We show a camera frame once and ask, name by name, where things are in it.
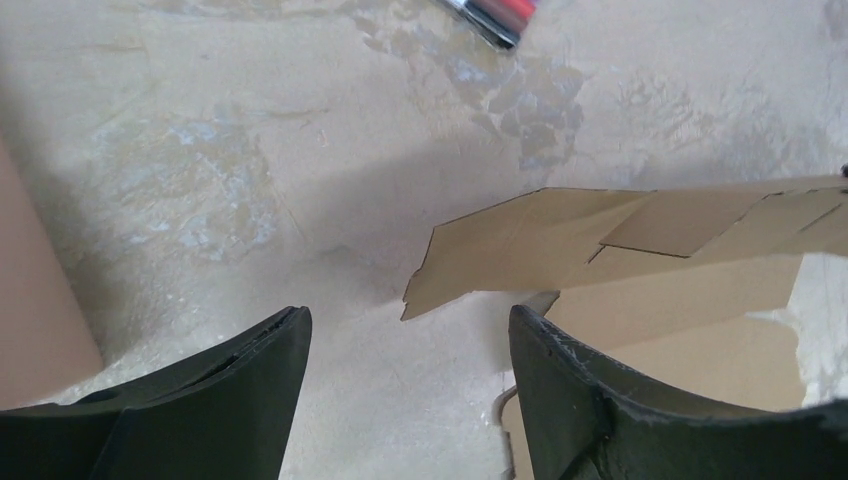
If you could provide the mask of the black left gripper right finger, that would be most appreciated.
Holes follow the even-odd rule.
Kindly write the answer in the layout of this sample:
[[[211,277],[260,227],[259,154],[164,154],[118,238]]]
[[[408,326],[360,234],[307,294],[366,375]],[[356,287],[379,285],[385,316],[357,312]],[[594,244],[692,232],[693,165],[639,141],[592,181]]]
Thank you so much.
[[[771,413],[689,393],[523,305],[509,347],[538,479],[843,479],[847,404]]]

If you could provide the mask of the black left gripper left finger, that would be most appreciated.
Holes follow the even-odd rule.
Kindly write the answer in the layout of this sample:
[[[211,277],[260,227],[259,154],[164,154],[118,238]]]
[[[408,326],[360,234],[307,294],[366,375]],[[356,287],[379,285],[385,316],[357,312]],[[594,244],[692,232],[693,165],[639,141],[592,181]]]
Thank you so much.
[[[312,338],[288,307],[214,347],[67,405],[1,415],[5,479],[275,479]]]

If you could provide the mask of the brown cardboard box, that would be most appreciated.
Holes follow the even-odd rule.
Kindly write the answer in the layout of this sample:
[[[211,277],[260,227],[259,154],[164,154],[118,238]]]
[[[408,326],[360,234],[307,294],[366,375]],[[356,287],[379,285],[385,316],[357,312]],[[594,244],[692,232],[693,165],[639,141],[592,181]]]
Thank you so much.
[[[476,291],[555,292],[538,313],[632,369],[771,413],[847,404],[847,179],[661,191],[543,189],[438,226],[412,319]],[[517,383],[500,411],[533,475]]]

